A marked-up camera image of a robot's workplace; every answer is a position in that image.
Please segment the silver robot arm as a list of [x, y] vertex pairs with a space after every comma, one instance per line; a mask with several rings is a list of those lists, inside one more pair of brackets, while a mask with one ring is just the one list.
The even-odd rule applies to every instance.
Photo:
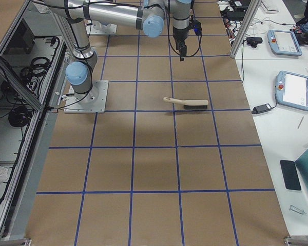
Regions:
[[164, 24], [172, 24], [176, 53], [181, 61], [187, 55], [185, 40], [190, 30], [201, 35], [201, 24], [191, 16], [191, 1], [144, 1], [141, 6], [111, 1], [44, 1], [52, 13], [67, 22], [67, 34], [73, 44], [75, 61], [68, 65], [66, 77], [78, 102], [91, 102], [98, 92], [94, 88], [92, 72], [97, 56], [90, 46], [85, 20], [103, 25], [115, 24], [142, 30], [148, 37], [161, 35]]

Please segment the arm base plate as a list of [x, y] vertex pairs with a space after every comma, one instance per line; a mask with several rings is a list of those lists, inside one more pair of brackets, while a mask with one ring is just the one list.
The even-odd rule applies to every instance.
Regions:
[[64, 107], [65, 113], [104, 113], [106, 107], [106, 99], [108, 93], [108, 80], [93, 81], [92, 90], [88, 95], [84, 96], [75, 94], [72, 86], [69, 88], [69, 93], [73, 94], [66, 99], [67, 107]]

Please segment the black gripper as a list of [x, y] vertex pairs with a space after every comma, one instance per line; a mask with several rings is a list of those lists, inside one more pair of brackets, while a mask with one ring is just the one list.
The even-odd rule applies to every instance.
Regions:
[[173, 19], [173, 37], [176, 49], [179, 51], [180, 61], [184, 61], [187, 56], [187, 45], [185, 40], [188, 38], [189, 30], [194, 30], [197, 36], [202, 34], [201, 22], [196, 19]]

